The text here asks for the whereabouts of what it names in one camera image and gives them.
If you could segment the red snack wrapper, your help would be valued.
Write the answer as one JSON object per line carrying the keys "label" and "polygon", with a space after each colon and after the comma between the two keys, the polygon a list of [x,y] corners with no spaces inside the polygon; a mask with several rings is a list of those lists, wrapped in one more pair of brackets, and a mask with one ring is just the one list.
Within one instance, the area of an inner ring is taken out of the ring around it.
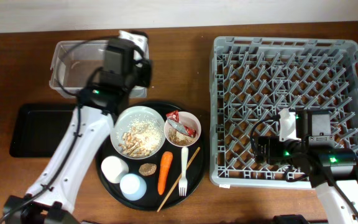
{"label": "red snack wrapper", "polygon": [[185,136],[194,138],[196,136],[196,130],[180,123],[179,111],[175,110],[166,114],[167,122],[170,126]]}

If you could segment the grey round plate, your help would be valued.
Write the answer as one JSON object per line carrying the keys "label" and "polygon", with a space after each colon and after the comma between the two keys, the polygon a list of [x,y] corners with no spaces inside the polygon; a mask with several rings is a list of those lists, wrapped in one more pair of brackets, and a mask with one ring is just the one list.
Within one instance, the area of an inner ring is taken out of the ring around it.
{"label": "grey round plate", "polygon": [[154,109],[147,107],[147,106],[133,106],[130,107],[126,110],[124,110],[118,117],[117,121],[114,123],[114,127],[111,130],[110,133],[110,138],[111,138],[111,143],[113,145],[113,147],[115,148],[115,150],[122,156],[129,158],[129,159],[146,159],[148,157],[153,156],[154,154],[156,154],[163,146],[164,142],[165,142],[165,134],[164,134],[164,130],[163,130],[163,138],[164,138],[164,142],[162,144],[162,146],[160,147],[160,149],[158,151],[156,151],[155,153],[153,153],[151,156],[145,157],[145,158],[130,158],[127,157],[125,155],[123,155],[121,153],[121,148],[119,147],[119,144],[122,143],[122,135],[124,134],[124,132],[126,132],[129,129],[129,124],[131,121],[133,121],[134,119],[140,119],[140,120],[145,120],[145,119],[152,119],[152,120],[156,120],[158,121],[158,123],[161,125],[162,130],[164,127],[164,120],[162,118],[162,116]]}

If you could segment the rice and peanut scraps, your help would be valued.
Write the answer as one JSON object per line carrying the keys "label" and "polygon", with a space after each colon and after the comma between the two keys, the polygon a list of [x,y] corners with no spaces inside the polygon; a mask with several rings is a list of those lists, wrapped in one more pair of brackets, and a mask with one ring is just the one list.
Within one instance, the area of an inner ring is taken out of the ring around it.
{"label": "rice and peanut scraps", "polygon": [[163,142],[163,130],[158,121],[134,119],[122,135],[119,147],[127,157],[145,158],[158,151]]}

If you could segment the wooden chopstick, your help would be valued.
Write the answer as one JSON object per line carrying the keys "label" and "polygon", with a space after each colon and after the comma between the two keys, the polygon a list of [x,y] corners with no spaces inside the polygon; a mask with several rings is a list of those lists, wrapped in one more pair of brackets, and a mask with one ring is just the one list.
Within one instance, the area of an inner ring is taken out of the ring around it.
{"label": "wooden chopstick", "polygon": [[[190,160],[187,162],[187,169],[189,168],[189,166],[191,165],[191,163],[193,162],[194,158],[197,156],[197,154],[200,151],[200,147],[198,147],[196,149],[196,151],[193,153],[192,157],[190,158]],[[176,186],[178,186],[179,180],[180,180],[181,174],[178,176],[177,180],[174,182],[174,184],[172,185],[172,187],[170,188],[170,190],[168,191],[168,193],[166,194],[164,200],[162,201],[162,203],[160,204],[159,208],[157,209],[157,212],[161,211],[162,207],[165,205],[166,201],[169,199],[169,197],[171,196],[173,190],[175,189]]]}

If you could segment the pink bowl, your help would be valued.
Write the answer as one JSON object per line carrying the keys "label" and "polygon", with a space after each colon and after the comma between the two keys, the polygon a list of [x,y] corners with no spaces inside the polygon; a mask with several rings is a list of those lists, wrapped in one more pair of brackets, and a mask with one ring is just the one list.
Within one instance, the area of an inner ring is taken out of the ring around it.
{"label": "pink bowl", "polygon": [[194,138],[190,137],[178,137],[176,134],[177,131],[169,124],[168,121],[165,122],[164,133],[166,139],[169,143],[177,147],[190,147],[199,140],[201,136],[201,124],[196,116],[186,111],[179,111],[179,123],[184,124],[189,128],[193,128],[196,131],[196,136]]}

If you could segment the white plastic fork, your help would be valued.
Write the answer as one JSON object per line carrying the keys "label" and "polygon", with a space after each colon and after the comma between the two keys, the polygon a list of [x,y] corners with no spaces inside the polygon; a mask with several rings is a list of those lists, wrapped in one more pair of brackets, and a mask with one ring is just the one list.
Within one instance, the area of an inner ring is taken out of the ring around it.
{"label": "white plastic fork", "polygon": [[188,148],[181,149],[181,177],[178,183],[179,196],[184,197],[187,192],[188,181],[186,179],[186,170],[188,162]]}

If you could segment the orange carrot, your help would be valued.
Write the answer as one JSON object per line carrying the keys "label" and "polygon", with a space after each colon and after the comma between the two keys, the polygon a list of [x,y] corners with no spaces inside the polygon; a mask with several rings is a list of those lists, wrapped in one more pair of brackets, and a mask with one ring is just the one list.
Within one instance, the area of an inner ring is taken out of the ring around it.
{"label": "orange carrot", "polygon": [[166,151],[163,153],[160,161],[160,172],[158,176],[157,191],[159,195],[163,195],[167,182],[168,173],[173,160],[173,153]]}

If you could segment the white cup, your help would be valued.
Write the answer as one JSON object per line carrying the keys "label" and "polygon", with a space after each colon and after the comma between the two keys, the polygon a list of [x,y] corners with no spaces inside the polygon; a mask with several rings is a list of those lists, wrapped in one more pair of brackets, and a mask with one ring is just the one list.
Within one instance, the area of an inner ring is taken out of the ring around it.
{"label": "white cup", "polygon": [[129,173],[129,166],[116,156],[108,156],[103,159],[101,170],[110,183],[119,184],[121,179]]}

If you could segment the light blue cup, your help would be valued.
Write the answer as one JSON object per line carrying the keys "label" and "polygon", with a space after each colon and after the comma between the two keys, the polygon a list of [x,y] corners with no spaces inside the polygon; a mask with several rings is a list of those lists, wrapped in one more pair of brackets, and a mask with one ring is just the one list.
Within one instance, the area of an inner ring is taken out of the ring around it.
{"label": "light blue cup", "polygon": [[129,201],[141,199],[147,190],[145,180],[135,174],[126,174],[119,183],[123,196]]}

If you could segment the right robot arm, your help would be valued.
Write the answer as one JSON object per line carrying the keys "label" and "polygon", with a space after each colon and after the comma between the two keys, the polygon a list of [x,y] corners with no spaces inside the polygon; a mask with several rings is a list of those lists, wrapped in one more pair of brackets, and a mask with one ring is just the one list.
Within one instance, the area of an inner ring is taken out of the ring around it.
{"label": "right robot arm", "polygon": [[279,123],[278,136],[250,137],[259,162],[297,168],[322,203],[329,223],[358,223],[358,158],[337,149],[328,110],[282,109],[269,121]]}

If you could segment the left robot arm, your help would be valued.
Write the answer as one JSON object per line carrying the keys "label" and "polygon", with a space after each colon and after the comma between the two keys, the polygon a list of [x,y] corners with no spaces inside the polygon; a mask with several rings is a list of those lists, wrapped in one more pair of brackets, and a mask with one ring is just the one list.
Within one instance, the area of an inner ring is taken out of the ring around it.
{"label": "left robot arm", "polygon": [[94,156],[112,136],[132,89],[149,87],[151,79],[148,35],[108,36],[103,65],[74,93],[76,107],[54,155],[23,197],[7,199],[0,223],[77,223],[76,197]]}

